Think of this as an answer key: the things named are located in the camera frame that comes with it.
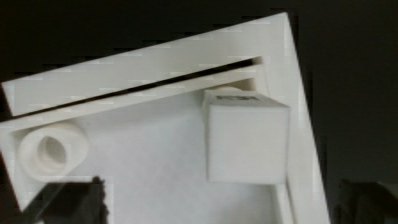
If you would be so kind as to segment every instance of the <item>white rectangular block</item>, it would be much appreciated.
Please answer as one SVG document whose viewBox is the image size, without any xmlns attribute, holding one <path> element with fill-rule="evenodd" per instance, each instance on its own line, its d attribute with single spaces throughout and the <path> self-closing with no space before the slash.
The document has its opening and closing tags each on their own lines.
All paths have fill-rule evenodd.
<svg viewBox="0 0 398 224">
<path fill-rule="evenodd" d="M 285 183 L 290 108 L 253 91 L 208 90 L 205 110 L 210 180 Z"/>
</svg>

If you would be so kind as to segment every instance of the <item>white plastic panel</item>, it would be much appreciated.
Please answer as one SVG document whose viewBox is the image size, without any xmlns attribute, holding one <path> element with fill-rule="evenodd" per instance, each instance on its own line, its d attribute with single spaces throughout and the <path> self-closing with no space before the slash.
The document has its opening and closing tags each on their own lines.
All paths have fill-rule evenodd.
<svg viewBox="0 0 398 224">
<path fill-rule="evenodd" d="M 201 100 L 198 91 L 73 119 L 96 152 L 70 179 L 107 178 L 114 224 L 276 223 L 270 187 L 207 180 Z"/>
<path fill-rule="evenodd" d="M 112 56 L 103 59 L 103 64 L 93 64 L 96 62 L 87 62 L 80 65 L 70 66 L 64 68 L 68 73 L 63 73 L 61 71 L 50 72 L 52 75 L 47 73 L 50 81 L 45 87 L 52 90 L 52 94 L 31 97 L 34 94 L 43 94 L 36 88 L 39 88 L 41 84 L 38 83 L 43 82 L 45 79 L 41 81 L 31 80 L 32 82 L 36 81 L 36 84 L 29 85 L 29 88 L 32 86 L 29 96 L 20 89 L 25 85 L 24 83 L 27 83 L 27 79 L 38 79 L 38 76 L 25 78 L 25 80 L 20 79 L 20 84 L 13 81 L 4 83 L 4 86 L 8 87 L 6 94 L 11 101 L 13 113 L 15 115 L 29 113 L 48 106 L 52 107 L 75 101 L 77 99 L 109 93 L 121 88 L 130 88 L 148 82 L 185 75 L 194 71 L 217 67 L 219 65 L 226 65 L 228 63 L 254 57 L 262 58 L 262 63 L 247 68 L 254 69 L 253 72 L 235 71 L 228 72 L 228 74 L 233 74 L 231 76 L 226 74 L 224 76 L 223 74 L 217 74 L 210 77 L 198 78 L 183 83 L 176 83 L 150 89 L 141 93 L 127 94 L 39 113 L 32 116 L 22 117 L 0 124 L 0 147 L 20 205 L 27 204 L 32 199 L 32 195 L 43 187 L 41 184 L 32 182 L 32 180 L 24 176 L 20 165 L 15 160 L 18 144 L 22 137 L 29 132 L 29 128 L 36 128 L 48 123 L 75 118 L 84 121 L 84 117 L 89 118 L 89 116 L 98 116 L 98 119 L 107 120 L 109 118 L 105 114 L 109 112 L 105 111 L 116 109 L 123 110 L 127 106 L 146 102 L 157 104 L 157 100 L 164 97 L 180 97 L 178 95 L 182 93 L 207 89 L 212 86 L 256 77 L 256 91 L 285 105 L 288 105 L 292 109 L 288 140 L 288 192 L 290 202 L 294 205 L 294 221 L 297 224 L 329 223 L 318 157 L 286 14 L 263 18 L 228 29 L 166 43 L 157 47 Z M 61 80 L 59 77 L 64 75 L 68 75 L 71 79 L 70 83 L 73 83 L 73 85 L 68 85 L 63 88 L 54 88 L 59 85 L 55 85 L 57 80 Z M 187 108 L 182 105 L 183 104 L 175 105 L 176 111 L 185 111 Z M 153 119 L 151 121 L 141 120 L 137 122 L 164 123 L 162 119 Z M 107 130 L 89 130 L 102 131 L 102 135 L 111 133 Z"/>
</svg>

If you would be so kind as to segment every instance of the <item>black background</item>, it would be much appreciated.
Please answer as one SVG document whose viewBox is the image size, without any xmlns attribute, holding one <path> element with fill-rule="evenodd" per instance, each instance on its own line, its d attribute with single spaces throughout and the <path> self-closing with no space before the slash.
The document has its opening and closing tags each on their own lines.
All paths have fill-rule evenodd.
<svg viewBox="0 0 398 224">
<path fill-rule="evenodd" d="M 397 0 L 9 0 L 0 79 L 290 12 L 329 210 L 342 178 L 398 183 Z M 9 119 L 2 103 L 0 119 Z M 0 220 L 16 214 L 0 166 Z"/>
</svg>

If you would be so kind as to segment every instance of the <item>white box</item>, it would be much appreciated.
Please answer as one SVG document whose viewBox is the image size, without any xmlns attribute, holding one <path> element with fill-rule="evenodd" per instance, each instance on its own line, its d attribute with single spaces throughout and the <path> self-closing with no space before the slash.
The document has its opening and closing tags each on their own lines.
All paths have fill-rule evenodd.
<svg viewBox="0 0 398 224">
<path fill-rule="evenodd" d="M 290 108 L 254 91 L 207 91 L 208 177 L 286 183 Z"/>
</svg>

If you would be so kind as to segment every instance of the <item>circular ring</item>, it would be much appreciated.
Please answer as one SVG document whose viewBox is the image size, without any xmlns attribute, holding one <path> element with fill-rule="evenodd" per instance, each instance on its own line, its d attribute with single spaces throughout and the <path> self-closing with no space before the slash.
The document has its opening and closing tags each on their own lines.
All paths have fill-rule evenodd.
<svg viewBox="0 0 398 224">
<path fill-rule="evenodd" d="M 29 133 L 22 140 L 18 157 L 29 176 L 41 182 L 59 180 L 89 152 L 82 130 L 68 123 L 57 123 Z"/>
</svg>

